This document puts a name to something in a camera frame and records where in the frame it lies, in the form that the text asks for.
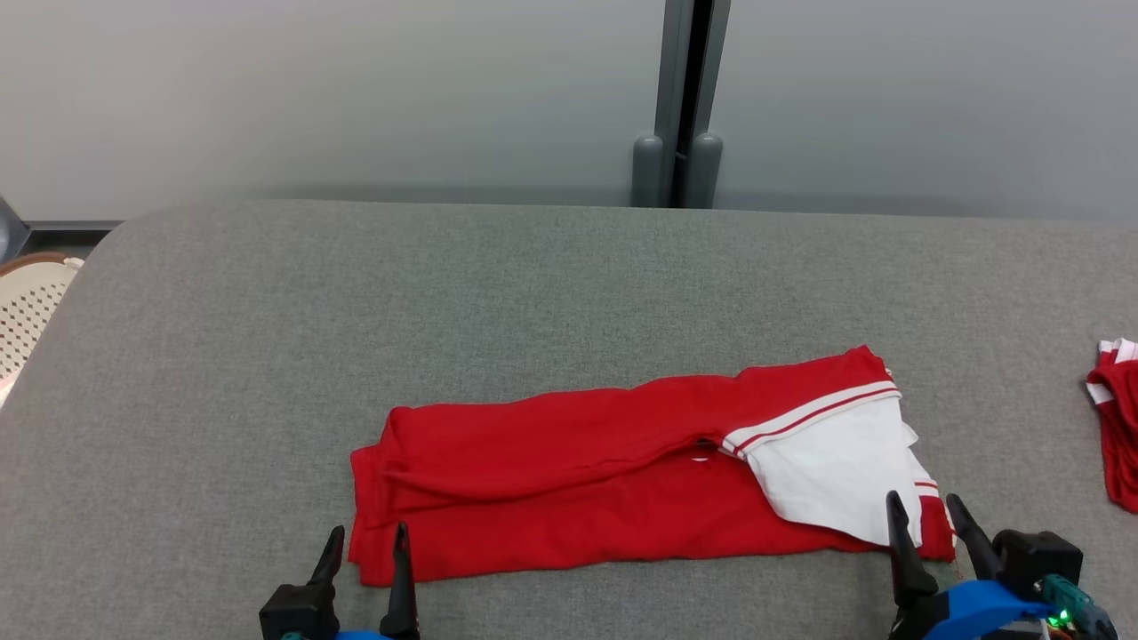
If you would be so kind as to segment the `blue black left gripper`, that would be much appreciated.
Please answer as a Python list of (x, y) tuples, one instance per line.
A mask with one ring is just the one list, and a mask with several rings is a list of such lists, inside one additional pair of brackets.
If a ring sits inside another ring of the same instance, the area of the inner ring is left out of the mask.
[[(333, 579), (341, 571), (346, 528), (333, 526), (325, 539), (324, 551), (318, 557), (316, 567), (310, 574), (306, 586), (332, 588)], [(343, 629), (336, 640), (390, 640), (391, 637), (420, 637), (415, 580), (409, 526), (399, 522), (393, 544), (393, 580), (389, 588), (388, 608), (378, 629)]]

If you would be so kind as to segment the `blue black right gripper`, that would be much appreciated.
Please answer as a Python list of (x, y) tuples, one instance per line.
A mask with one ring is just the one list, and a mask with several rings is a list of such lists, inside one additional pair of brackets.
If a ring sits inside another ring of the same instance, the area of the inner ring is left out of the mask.
[(1046, 601), (1023, 599), (993, 579), (1000, 556), (959, 495), (945, 499), (953, 528), (970, 556), (975, 579), (940, 590), (924, 567), (908, 526), (910, 519), (897, 491), (887, 494), (887, 538), (893, 571), (897, 620), (889, 639), (980, 639), (1017, 620), (1049, 620), (1058, 609)]

